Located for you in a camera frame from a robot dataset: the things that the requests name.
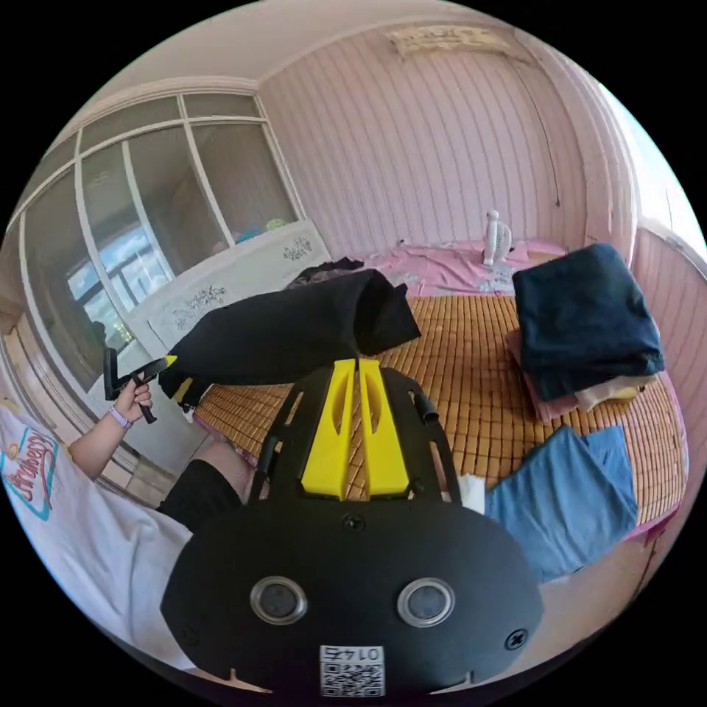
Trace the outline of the person's left hand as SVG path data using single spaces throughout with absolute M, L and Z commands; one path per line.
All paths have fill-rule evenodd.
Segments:
M 148 383 L 140 378 L 131 379 L 114 401 L 112 415 L 123 429 L 129 429 L 143 417 L 143 408 L 149 409 L 151 406 L 152 398 Z

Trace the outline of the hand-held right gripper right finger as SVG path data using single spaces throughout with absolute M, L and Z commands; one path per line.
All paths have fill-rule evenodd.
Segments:
M 367 498 L 406 497 L 409 476 L 378 361 L 359 360 L 359 390 Z

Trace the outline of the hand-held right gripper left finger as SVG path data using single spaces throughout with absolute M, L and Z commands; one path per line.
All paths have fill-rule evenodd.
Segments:
M 334 363 L 301 477 L 303 490 L 313 496 L 344 499 L 352 436 L 356 360 Z

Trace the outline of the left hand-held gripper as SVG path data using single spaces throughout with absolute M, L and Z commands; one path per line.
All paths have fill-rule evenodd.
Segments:
M 165 355 L 160 359 L 150 362 L 148 365 L 143 366 L 141 369 L 133 371 L 128 377 L 123 381 L 123 385 L 119 388 L 119 393 L 122 391 L 123 387 L 131 379 L 142 379 L 143 382 L 148 383 L 157 378 L 160 373 L 164 372 L 167 368 L 172 366 L 177 361 L 177 356 L 175 355 Z M 143 417 L 148 424 L 155 422 L 156 418 L 152 413 L 152 407 L 149 409 L 143 408 Z

